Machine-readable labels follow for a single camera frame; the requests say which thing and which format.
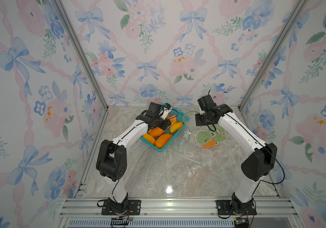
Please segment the large orange mango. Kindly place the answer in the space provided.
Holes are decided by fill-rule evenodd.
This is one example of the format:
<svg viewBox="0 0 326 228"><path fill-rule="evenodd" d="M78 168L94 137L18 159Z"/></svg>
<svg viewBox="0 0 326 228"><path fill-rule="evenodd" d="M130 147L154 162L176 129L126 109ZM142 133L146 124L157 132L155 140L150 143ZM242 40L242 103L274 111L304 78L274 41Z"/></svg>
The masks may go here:
<svg viewBox="0 0 326 228"><path fill-rule="evenodd" d="M209 147L213 147L216 145L216 141L214 139L211 139L209 140L208 142L204 143L202 145L202 147L206 147L206 148L209 148Z"/></svg>

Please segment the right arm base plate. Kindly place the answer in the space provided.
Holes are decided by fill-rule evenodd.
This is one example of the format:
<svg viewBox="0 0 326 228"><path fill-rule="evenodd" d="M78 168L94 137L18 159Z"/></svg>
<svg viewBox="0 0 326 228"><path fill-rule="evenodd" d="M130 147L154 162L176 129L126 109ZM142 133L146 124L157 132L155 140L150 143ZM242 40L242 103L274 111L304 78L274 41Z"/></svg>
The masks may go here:
<svg viewBox="0 0 326 228"><path fill-rule="evenodd" d="M244 213L257 215L254 200L250 200L247 203L241 203L238 200L216 200L215 203L220 216L241 216Z"/></svg>

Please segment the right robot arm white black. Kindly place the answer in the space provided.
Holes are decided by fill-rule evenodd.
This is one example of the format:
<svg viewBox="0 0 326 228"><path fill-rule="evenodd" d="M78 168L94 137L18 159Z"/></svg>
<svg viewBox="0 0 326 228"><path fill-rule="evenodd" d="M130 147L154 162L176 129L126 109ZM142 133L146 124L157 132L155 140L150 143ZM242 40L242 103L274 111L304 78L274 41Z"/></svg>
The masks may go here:
<svg viewBox="0 0 326 228"><path fill-rule="evenodd" d="M243 214L254 208L254 193L274 168L278 149L252 133L228 105L217 105L210 95L199 98L198 104L201 113L195 115L196 125L224 128L246 152L241 164L243 177L231 197L231 212Z"/></svg>

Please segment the red yellow mango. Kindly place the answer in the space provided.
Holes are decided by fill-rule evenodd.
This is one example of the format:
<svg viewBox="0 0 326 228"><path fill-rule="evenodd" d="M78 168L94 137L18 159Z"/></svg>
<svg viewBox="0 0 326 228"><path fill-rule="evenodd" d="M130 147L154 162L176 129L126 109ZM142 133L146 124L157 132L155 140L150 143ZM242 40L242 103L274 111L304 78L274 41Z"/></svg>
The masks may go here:
<svg viewBox="0 0 326 228"><path fill-rule="evenodd" d="M176 115L173 115L173 116L169 116L169 115L168 115L166 118L167 118L168 120L170 120L171 125L177 123Z"/></svg>

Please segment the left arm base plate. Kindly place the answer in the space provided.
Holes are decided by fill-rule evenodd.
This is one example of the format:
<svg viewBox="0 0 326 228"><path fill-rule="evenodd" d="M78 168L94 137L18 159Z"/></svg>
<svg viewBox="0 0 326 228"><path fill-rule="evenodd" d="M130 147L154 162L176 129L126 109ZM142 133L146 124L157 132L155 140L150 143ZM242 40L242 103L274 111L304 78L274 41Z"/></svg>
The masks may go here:
<svg viewBox="0 0 326 228"><path fill-rule="evenodd" d="M97 206L101 208L101 215L140 215L141 200L124 200L122 203L116 203L111 199L100 200Z"/></svg>

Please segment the clear zip-top bag green print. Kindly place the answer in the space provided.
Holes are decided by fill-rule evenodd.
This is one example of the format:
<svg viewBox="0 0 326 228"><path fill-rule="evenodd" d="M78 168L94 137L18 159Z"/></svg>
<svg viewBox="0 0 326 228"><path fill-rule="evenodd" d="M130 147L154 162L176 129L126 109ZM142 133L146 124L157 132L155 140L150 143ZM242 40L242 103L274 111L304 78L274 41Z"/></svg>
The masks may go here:
<svg viewBox="0 0 326 228"><path fill-rule="evenodd" d="M202 147L202 145L211 139L216 141L216 145L209 148L215 148L222 146L226 140L225 130L223 127L216 124L214 128L212 125L208 126L196 126L195 115L199 114L198 111L189 111L184 114L185 127L183 129L184 134L180 140L182 146L196 146Z"/></svg>

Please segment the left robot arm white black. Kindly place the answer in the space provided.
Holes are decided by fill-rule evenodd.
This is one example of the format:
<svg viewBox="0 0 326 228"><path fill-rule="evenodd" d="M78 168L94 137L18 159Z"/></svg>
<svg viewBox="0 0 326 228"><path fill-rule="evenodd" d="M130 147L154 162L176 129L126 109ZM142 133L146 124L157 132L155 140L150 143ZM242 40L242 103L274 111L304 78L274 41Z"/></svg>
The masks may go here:
<svg viewBox="0 0 326 228"><path fill-rule="evenodd" d="M121 135L113 140L103 140L100 144L96 170L111 188L108 197L111 203L120 206L128 201L123 177L127 171L128 153L132 145L150 130L157 127L166 130L171 125L167 117L171 111L172 106L168 103L151 102L149 108L139 114Z"/></svg>

